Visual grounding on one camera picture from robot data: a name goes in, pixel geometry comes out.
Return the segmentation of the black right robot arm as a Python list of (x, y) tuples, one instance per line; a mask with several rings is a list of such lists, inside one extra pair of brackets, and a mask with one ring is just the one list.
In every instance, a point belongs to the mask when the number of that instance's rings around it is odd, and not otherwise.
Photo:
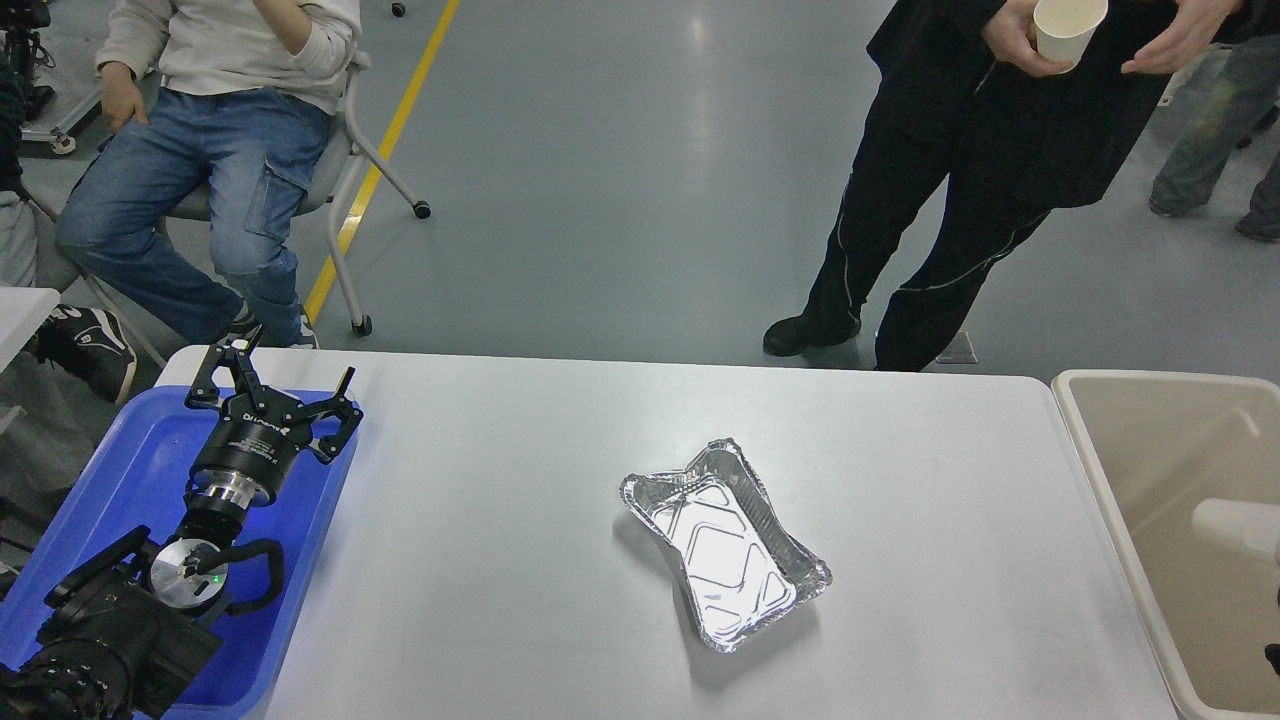
[(1279, 643), (1268, 643), (1268, 644), (1266, 644), (1265, 648), (1263, 648), (1263, 656), (1267, 660), (1267, 662), (1271, 666), (1271, 669), (1279, 676), (1280, 675), (1280, 644)]

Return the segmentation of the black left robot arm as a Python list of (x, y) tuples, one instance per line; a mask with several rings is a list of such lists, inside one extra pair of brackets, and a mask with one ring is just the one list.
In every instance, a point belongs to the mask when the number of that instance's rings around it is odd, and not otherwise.
[(215, 347), (131, 400), (3, 601), (3, 716), (243, 717), (355, 456), (353, 377), (275, 389)]

